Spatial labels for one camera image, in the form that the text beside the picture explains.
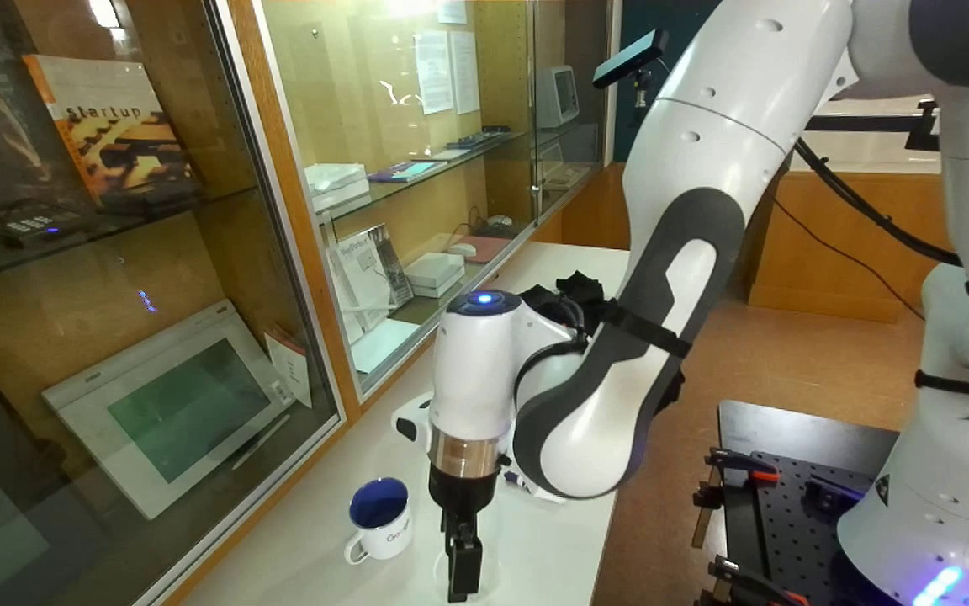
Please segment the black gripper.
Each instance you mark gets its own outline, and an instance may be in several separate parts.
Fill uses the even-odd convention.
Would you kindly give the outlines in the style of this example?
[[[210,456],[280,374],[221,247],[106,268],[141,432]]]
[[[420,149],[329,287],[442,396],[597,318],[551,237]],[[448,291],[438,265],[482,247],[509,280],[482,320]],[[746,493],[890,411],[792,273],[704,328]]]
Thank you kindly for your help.
[[[474,516],[495,497],[503,459],[497,440],[464,440],[444,432],[430,440],[427,496],[442,510],[448,601],[469,603],[482,585],[482,540]]]

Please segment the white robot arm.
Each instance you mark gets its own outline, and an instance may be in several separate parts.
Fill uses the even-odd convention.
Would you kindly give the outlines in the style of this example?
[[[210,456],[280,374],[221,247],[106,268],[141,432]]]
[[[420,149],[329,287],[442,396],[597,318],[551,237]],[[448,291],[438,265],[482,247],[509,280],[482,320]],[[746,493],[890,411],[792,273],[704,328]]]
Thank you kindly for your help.
[[[477,512],[503,461],[560,497],[604,497],[629,477],[758,201],[817,106],[848,94],[940,106],[956,254],[924,287],[915,421],[842,516],[837,546],[906,606],[969,606],[969,0],[719,0],[629,149],[621,296],[562,320],[506,291],[448,304],[436,339],[430,497],[455,603],[477,593]]]

